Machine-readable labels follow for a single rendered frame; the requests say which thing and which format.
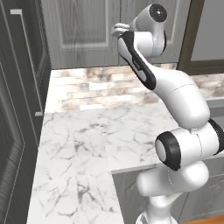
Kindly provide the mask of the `dark grey tall cabinet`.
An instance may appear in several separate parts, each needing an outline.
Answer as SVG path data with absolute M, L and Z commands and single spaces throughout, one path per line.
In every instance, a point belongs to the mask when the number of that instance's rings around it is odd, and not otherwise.
M 0 0 L 0 224 L 26 224 L 51 60 L 41 0 Z

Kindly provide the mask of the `dark brown window frame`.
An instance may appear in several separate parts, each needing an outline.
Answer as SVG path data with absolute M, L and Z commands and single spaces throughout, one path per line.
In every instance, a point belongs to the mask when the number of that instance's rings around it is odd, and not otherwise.
M 191 0 L 177 69 L 224 73 L 224 0 Z

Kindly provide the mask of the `grey sink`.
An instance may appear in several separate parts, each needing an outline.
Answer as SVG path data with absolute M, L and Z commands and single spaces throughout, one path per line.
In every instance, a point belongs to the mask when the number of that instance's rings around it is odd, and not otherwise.
M 224 99 L 207 99 L 206 116 L 213 125 L 220 126 L 224 130 Z

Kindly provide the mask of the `grey wall cabinet door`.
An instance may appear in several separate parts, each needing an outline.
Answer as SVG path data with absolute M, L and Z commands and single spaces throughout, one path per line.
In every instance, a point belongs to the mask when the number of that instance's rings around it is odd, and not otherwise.
M 167 11 L 164 24 L 167 45 L 159 58 L 149 59 L 152 64 L 178 63 L 191 0 L 121 0 L 120 22 L 130 24 L 148 5 L 161 4 Z
M 41 0 L 52 68 L 118 64 L 111 28 L 120 19 L 120 0 Z

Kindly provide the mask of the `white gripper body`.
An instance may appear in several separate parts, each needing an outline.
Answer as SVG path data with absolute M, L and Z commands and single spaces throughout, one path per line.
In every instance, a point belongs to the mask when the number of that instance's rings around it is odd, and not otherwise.
M 130 26 L 128 24 L 117 23 L 111 28 L 111 35 L 113 37 L 119 38 L 124 32 L 128 31 Z

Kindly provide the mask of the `grey base cabinet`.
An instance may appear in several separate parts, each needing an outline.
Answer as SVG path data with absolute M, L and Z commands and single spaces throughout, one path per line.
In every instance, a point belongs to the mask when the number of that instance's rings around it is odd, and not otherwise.
M 182 194 L 172 204 L 171 215 L 178 224 L 224 215 L 224 157 L 211 158 L 204 163 L 209 170 L 207 183 L 197 191 Z M 140 172 L 113 174 L 124 224 L 135 224 L 148 203 L 136 187 Z

